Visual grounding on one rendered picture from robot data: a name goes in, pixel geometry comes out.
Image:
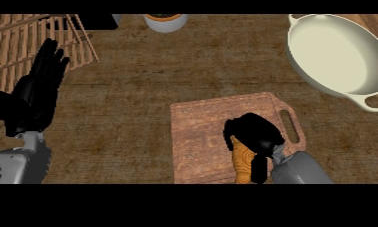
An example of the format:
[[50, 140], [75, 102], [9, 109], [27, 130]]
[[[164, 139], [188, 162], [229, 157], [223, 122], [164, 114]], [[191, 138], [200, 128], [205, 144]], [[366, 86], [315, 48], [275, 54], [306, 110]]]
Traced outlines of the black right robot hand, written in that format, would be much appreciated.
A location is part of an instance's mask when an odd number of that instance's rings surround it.
[[233, 151], [231, 137], [256, 153], [251, 161], [251, 182], [263, 184], [269, 174], [269, 160], [276, 146], [282, 146], [285, 139], [276, 126], [257, 114], [247, 113], [225, 123], [223, 138], [229, 151]]

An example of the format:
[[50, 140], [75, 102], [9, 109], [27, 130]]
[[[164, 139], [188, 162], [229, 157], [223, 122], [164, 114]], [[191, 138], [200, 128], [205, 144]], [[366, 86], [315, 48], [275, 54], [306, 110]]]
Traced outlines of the wooden slatted rack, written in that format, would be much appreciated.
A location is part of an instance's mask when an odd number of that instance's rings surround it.
[[77, 14], [0, 14], [0, 91], [11, 93], [28, 74], [47, 38], [70, 58], [67, 71], [98, 62], [90, 37]]

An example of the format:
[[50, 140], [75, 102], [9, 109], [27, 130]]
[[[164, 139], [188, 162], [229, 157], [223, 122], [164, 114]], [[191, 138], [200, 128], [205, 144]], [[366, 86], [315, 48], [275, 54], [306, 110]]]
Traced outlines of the black appliance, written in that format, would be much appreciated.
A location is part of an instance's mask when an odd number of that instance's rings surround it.
[[73, 17], [73, 23], [77, 29], [86, 30], [115, 30], [118, 23], [112, 14], [80, 14]]

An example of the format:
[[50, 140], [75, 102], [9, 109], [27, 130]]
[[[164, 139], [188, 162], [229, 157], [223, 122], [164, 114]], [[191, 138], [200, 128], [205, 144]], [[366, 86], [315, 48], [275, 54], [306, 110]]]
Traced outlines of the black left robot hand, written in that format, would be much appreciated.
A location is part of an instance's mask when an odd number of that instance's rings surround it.
[[0, 121], [8, 137], [27, 131], [42, 132], [49, 127], [68, 63], [58, 41], [47, 38], [30, 73], [19, 79], [12, 93], [0, 91]]

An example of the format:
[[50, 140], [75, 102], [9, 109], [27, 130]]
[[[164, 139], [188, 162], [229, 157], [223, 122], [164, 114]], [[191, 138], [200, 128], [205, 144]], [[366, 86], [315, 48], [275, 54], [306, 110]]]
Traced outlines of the brown wooden cutting board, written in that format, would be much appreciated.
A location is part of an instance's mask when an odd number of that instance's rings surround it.
[[176, 184], [233, 183], [232, 152], [223, 130], [228, 119], [256, 113], [278, 127], [285, 154], [306, 150], [306, 136], [291, 106], [270, 92], [176, 103], [171, 109]]

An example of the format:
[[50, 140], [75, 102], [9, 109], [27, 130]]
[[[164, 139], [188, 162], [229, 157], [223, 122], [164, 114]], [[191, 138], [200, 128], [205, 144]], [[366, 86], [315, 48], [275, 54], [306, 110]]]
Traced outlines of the cream white pot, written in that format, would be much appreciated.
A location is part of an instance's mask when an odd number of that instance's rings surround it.
[[378, 37], [332, 14], [288, 15], [287, 55], [303, 80], [327, 94], [349, 98], [368, 112], [378, 95]]

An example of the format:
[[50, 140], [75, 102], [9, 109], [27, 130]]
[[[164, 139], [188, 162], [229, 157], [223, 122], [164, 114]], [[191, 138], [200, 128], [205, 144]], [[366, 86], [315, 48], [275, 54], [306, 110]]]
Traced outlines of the white plant pot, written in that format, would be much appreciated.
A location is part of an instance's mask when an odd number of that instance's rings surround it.
[[170, 17], [155, 17], [151, 14], [145, 14], [143, 17], [148, 27], [160, 33], [177, 31], [185, 26], [189, 19], [188, 14], [176, 14]]

